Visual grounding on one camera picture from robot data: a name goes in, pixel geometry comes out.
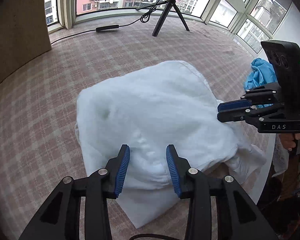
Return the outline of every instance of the blue cloth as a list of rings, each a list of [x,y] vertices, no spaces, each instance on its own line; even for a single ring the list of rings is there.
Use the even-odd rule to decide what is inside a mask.
[[[256,58],[251,62],[252,72],[243,84],[244,90],[262,86],[271,82],[278,82],[273,66],[261,58]],[[259,105],[258,108],[271,106]]]

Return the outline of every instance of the person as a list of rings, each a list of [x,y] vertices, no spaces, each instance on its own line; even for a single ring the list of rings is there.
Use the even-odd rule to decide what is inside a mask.
[[[292,151],[292,149],[296,146],[296,143],[293,140],[300,140],[300,133],[281,133],[279,134],[279,138],[283,148],[288,151]]]

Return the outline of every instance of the brown panel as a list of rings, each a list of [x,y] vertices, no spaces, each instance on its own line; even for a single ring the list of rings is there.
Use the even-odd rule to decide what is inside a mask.
[[[50,49],[44,0],[4,0],[0,5],[0,82]]]

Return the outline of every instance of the white garment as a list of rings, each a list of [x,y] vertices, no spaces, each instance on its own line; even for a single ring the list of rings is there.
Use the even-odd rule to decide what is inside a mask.
[[[80,92],[77,136],[89,176],[130,147],[130,163],[117,202],[136,228],[177,201],[166,147],[199,170],[225,162],[243,183],[266,159],[235,124],[217,119],[218,102],[205,78],[184,61],[166,61]]]

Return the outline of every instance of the black cable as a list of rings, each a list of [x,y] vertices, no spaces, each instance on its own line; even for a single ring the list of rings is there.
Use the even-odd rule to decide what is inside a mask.
[[[163,236],[163,235],[157,235],[157,234],[140,234],[140,235],[135,235],[130,237],[129,240],[134,240],[137,238],[142,238],[142,237],[152,237],[152,238],[157,238],[157,239],[163,239],[163,240],[179,240],[177,238],[173,238],[170,236]]]
[[[119,26],[119,27],[129,26],[129,25],[131,25],[131,24],[136,23],[137,21],[140,21],[140,22],[142,22],[142,23],[148,22],[148,21],[150,20],[150,15],[151,15],[154,11],[157,10],[157,4],[158,4],[159,1],[160,1],[160,0],[157,0],[157,2],[156,2],[153,6],[151,6],[151,7],[149,8],[149,11],[147,11],[146,13],[144,13],[138,20],[135,20],[134,22],[129,23],[129,24],[126,24],[126,25],[121,25],[121,26]],[[57,42],[57,41],[61,41],[61,40],[65,39],[65,38],[70,38],[70,37],[73,37],[73,36],[76,36],[76,35],[79,35],[79,34],[88,33],[88,32],[95,32],[95,31],[96,31],[96,30],[89,30],[89,31],[85,31],[85,32],[80,32],[80,33],[72,34],[72,35],[70,35],[70,36],[66,36],[66,37],[57,39],[56,41],[52,42],[51,45],[52,45],[53,43]]]

